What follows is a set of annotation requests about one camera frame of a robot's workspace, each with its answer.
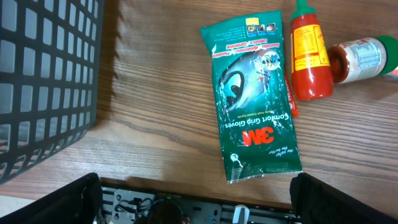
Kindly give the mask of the red sauce bottle green cap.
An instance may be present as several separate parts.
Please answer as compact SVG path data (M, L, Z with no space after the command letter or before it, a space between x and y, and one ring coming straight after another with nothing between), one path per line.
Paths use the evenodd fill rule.
M298 100L316 100L333 94L333 77L315 8L296 1L290 18L292 84Z

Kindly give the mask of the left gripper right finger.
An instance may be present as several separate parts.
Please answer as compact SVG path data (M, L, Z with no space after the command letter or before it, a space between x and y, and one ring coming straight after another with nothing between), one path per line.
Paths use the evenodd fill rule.
M397 224L397 219L309 175L300 173L290 183L294 215L302 223Z

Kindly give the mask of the green glove package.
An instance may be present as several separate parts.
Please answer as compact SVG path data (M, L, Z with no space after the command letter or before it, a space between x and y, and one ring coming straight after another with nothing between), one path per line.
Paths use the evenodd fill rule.
M228 183L301 172L284 73L282 13L234 17L200 33L211 57Z

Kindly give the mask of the red tube package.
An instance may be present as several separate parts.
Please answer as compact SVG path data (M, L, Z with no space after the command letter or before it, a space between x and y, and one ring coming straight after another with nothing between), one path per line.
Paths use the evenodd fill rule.
M292 116L293 117L297 117L299 115L299 110L297 108L291 87L290 87L290 83L289 83L289 79L288 76L285 75L285 84L286 84L286 88L287 88L287 96L288 96L288 101L289 101L289 106L290 106L290 110L292 112Z

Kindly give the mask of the white jar green lid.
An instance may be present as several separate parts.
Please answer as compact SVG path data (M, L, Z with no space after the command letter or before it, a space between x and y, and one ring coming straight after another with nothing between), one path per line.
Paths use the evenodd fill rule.
M397 68L397 39L380 35L352 40L330 47L327 54L335 83L365 80Z

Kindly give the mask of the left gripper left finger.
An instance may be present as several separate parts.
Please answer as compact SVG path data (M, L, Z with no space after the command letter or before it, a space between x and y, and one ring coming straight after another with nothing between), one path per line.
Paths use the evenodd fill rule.
M1 223L93 223L102 205L100 178L92 172L2 217Z

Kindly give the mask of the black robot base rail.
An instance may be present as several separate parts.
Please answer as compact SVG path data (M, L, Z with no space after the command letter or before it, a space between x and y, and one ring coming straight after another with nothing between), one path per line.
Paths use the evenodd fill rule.
M101 184L103 205L94 223L135 223L171 203L186 223L301 223L293 210L206 197L175 194L154 189Z

